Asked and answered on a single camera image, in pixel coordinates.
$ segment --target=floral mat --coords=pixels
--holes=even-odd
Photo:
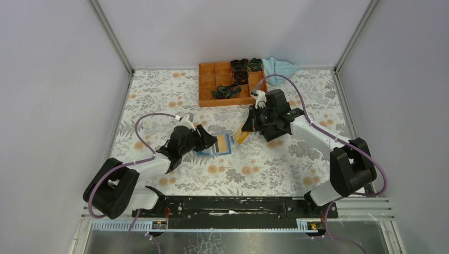
[[[291,79],[302,92],[307,110],[316,122],[348,137],[330,70],[298,70]],[[284,91],[292,108],[301,102],[290,83],[268,90]],[[197,70],[138,70],[124,107],[112,156],[128,162],[151,155],[134,134],[136,120],[147,113],[183,115],[191,112],[194,123],[211,134],[234,134],[248,116],[248,105],[199,107]],[[162,146],[176,121],[153,116],[142,121],[141,136],[152,147]],[[266,142],[251,134],[234,144],[232,154],[198,157],[193,152],[173,172],[140,179],[166,195],[302,196],[329,179],[329,162],[315,148],[290,135]]]

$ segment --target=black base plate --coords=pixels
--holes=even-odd
[[[296,219],[319,221],[327,206],[310,213],[302,197],[162,195],[154,209],[142,209],[139,217],[166,217],[165,208],[170,209],[171,229],[291,229]],[[328,218],[337,217],[337,209],[329,211]]]

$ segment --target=yellow object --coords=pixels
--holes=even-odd
[[[251,132],[248,131],[241,131],[241,128],[243,127],[243,124],[241,127],[237,130],[236,134],[234,135],[234,139],[237,140],[238,144],[242,144],[243,141],[249,136]]]

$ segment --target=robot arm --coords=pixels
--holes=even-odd
[[[337,198],[348,197],[376,179],[374,165],[369,160],[315,129],[307,121],[303,110],[290,108],[280,89],[266,94],[258,91],[253,96],[257,97],[256,104],[250,107],[249,117],[242,131],[260,131],[267,141],[288,133],[317,148],[329,161],[330,180],[304,196],[312,209],[326,205]],[[339,135],[335,136],[370,154],[363,139],[350,140]]]
[[[202,151],[217,141],[207,131],[184,117],[173,130],[170,139],[160,147],[154,159],[138,165],[122,167],[100,184],[92,205],[110,219],[120,216],[126,209],[152,209],[159,195],[149,188],[135,188],[137,182],[151,176],[173,171],[182,161],[182,156],[190,151]],[[106,160],[83,194],[88,202],[94,186],[108,171],[121,165],[115,158]]]

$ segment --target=cable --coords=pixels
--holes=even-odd
[[[324,135],[326,135],[326,136],[328,136],[328,137],[334,139],[335,141],[337,141],[337,142],[339,142],[339,143],[341,143],[341,144],[344,144],[344,145],[350,147],[351,149],[357,151],[358,153],[360,153],[361,155],[363,155],[366,159],[368,159],[369,161],[371,161],[371,162],[376,166],[376,168],[378,168],[378,170],[379,170],[379,172],[380,172],[380,174],[382,175],[382,178],[383,178],[383,187],[382,187],[382,189],[381,189],[379,192],[374,193],[374,194],[366,194],[366,193],[354,193],[354,194],[362,195],[362,196],[379,196],[379,195],[382,195],[382,194],[387,190],[387,188],[388,188],[387,175],[386,175],[385,171],[383,170],[383,168],[379,165],[379,163],[378,163],[377,161],[375,161],[371,156],[369,156],[367,153],[365,153],[364,151],[362,151],[362,150],[359,149],[358,147],[355,147],[355,146],[353,146],[352,144],[350,144],[350,143],[348,143],[348,142],[346,142],[346,141],[344,141],[344,140],[342,140],[342,139],[336,137],[336,136],[333,135],[332,133],[330,133],[330,132],[328,132],[328,131],[322,129],[320,126],[318,126],[318,125],[316,125],[315,123],[313,123],[312,120],[310,119],[308,113],[307,113],[307,109],[306,109],[306,105],[305,105],[305,103],[304,103],[304,99],[302,98],[301,93],[299,92],[298,88],[296,87],[296,85],[294,84],[294,82],[293,82],[291,79],[285,77],[284,75],[279,75],[279,74],[271,74],[271,75],[267,75],[267,76],[265,76],[263,79],[261,79],[261,80],[259,81],[259,83],[256,85],[256,87],[253,89],[252,92],[255,92],[255,91],[259,88],[259,86],[261,86],[261,84],[262,84],[267,78],[269,78],[269,77],[281,77],[281,78],[284,78],[285,80],[287,80],[287,81],[293,86],[293,88],[296,90],[296,92],[297,92],[297,94],[298,94],[298,96],[299,96],[299,99],[301,100],[302,110],[304,111],[304,117],[306,118],[307,122],[308,122],[311,126],[313,126],[316,130],[318,130],[319,132],[323,133]],[[328,234],[327,237],[330,238],[330,239],[332,240],[332,242],[334,242],[334,244],[335,244],[338,248],[340,248],[343,252],[348,253],[343,247],[341,247],[339,244],[337,244],[337,242],[334,240],[334,238],[335,238],[335,239],[339,239],[339,238],[341,238],[341,237],[334,237],[334,236],[332,236],[332,235],[330,234],[330,232],[329,232],[328,227],[327,227],[327,216],[328,216],[328,213],[329,213],[330,208],[332,207],[332,205],[333,205],[333,203],[334,203],[335,201],[338,201],[338,200],[340,200],[340,199],[342,199],[342,198],[343,198],[343,197],[338,198],[338,199],[336,199],[336,200],[334,200],[334,201],[332,201],[332,202],[329,203],[329,205],[328,205],[328,207],[327,207],[327,209],[326,209],[326,212],[325,212],[325,214],[324,214],[324,223],[325,223],[325,228],[326,228],[326,231],[327,231],[327,234]],[[340,240],[342,240],[342,239],[345,239],[345,240],[348,240],[348,241],[350,241],[350,242],[352,242],[352,243],[355,243],[355,242],[353,242],[351,239],[341,238]],[[366,250],[363,249],[362,246],[359,246],[358,244],[357,244],[357,246],[358,246],[364,253],[366,253]]]
[[[156,246],[157,246],[157,253],[158,253],[158,254],[161,254],[160,243],[159,243],[159,241],[156,240],[156,238],[155,238],[154,236],[152,236],[151,234],[150,234],[150,236],[151,236],[151,239],[156,243]]]
[[[123,254],[126,254],[126,247],[128,245],[129,235],[131,234],[131,230],[134,227],[134,224],[136,223],[136,220],[139,217],[139,214],[140,214],[140,209],[137,209],[136,217],[134,217],[134,219],[132,220],[131,225],[129,226],[128,231],[127,231],[127,236],[125,237],[125,245],[123,247]]]
[[[165,212],[166,212],[166,215],[165,215],[165,226],[168,226],[168,216],[170,215],[170,208],[169,207],[165,208]]]
[[[143,160],[138,160],[138,161],[135,161],[135,162],[127,162],[127,163],[123,163],[123,164],[121,164],[121,165],[118,165],[118,166],[112,168],[111,170],[109,170],[106,174],[104,174],[104,175],[98,180],[98,182],[95,184],[94,188],[92,189],[92,192],[91,192],[91,194],[90,194],[90,196],[89,196],[89,200],[88,200],[88,202],[87,202],[87,208],[88,208],[88,210],[89,210],[89,214],[90,214],[93,218],[95,218],[95,219],[101,219],[101,218],[103,218],[103,217],[106,216],[106,215],[104,215],[104,214],[102,214],[102,215],[96,215],[96,214],[94,213],[93,209],[92,209],[92,201],[93,201],[94,196],[95,196],[95,193],[97,192],[97,190],[98,190],[98,188],[100,187],[101,183],[103,183],[103,182],[104,182],[104,181],[105,181],[105,180],[106,180],[112,173],[114,173],[115,171],[117,171],[117,170],[119,170],[119,169],[121,169],[121,168],[124,168],[124,167],[127,167],[127,166],[133,166],[133,165],[141,164],[141,163],[145,163],[145,162],[149,162],[149,161],[152,161],[152,160],[155,159],[156,151],[155,151],[149,144],[147,144],[147,143],[145,142],[145,140],[143,140],[143,138],[140,136],[139,131],[138,131],[138,126],[139,126],[140,121],[142,121],[142,119],[144,119],[144,118],[146,118],[146,117],[154,116],[154,115],[165,115],[165,116],[170,116],[170,117],[175,118],[174,115],[170,115],[170,114],[166,114],[166,113],[149,113],[149,114],[145,114],[145,115],[141,116],[139,119],[137,119],[136,124],[134,125],[134,131],[136,132],[136,136],[137,136],[137,138],[140,140],[140,142],[142,142],[148,149],[150,149],[151,152],[153,152],[153,154],[151,155],[151,157],[146,158],[146,159],[143,159]],[[127,231],[127,236],[126,236],[125,243],[124,243],[124,246],[125,246],[125,247],[124,247],[124,250],[123,250],[123,253],[124,253],[124,254],[126,254],[126,247],[127,247],[127,245],[128,245],[129,234],[130,234],[131,229],[133,228],[134,224],[136,223],[136,220],[137,220],[137,218],[139,217],[139,214],[140,214],[140,209],[137,209],[136,217],[134,217],[134,220],[131,222],[131,225],[130,225],[130,227],[128,228],[128,231]],[[154,239],[155,242],[156,242],[156,245],[157,245],[157,248],[158,248],[158,251],[159,251],[159,254],[160,254],[160,245],[159,245],[159,242],[156,240],[156,238],[153,238],[153,239]]]
[[[138,160],[136,162],[127,162],[127,163],[123,163],[121,165],[118,165],[114,168],[112,168],[111,170],[109,170],[106,174],[104,174],[99,180],[98,182],[95,184],[94,188],[92,189],[91,195],[89,196],[89,202],[87,202],[87,208],[89,210],[89,214],[95,218],[95,219],[101,219],[103,217],[105,217],[105,215],[96,215],[94,214],[94,211],[92,210],[92,201],[94,200],[94,196],[95,193],[97,192],[98,188],[100,187],[100,185],[115,171],[127,167],[127,166],[133,166],[136,164],[141,164],[141,163],[145,163],[145,162],[149,162],[155,159],[155,155],[156,155],[156,151],[145,142],[145,140],[143,140],[143,138],[140,136],[139,131],[138,131],[138,126],[140,121],[142,121],[142,119],[149,117],[149,116],[154,116],[154,115],[165,115],[165,116],[170,116],[175,118],[174,115],[170,115],[170,114],[166,114],[166,113],[149,113],[149,114],[145,114],[143,116],[141,116],[139,119],[137,119],[136,124],[134,125],[134,131],[136,132],[137,138],[148,148],[151,150],[151,152],[153,152],[153,154],[151,155],[151,157],[143,159],[143,160]]]

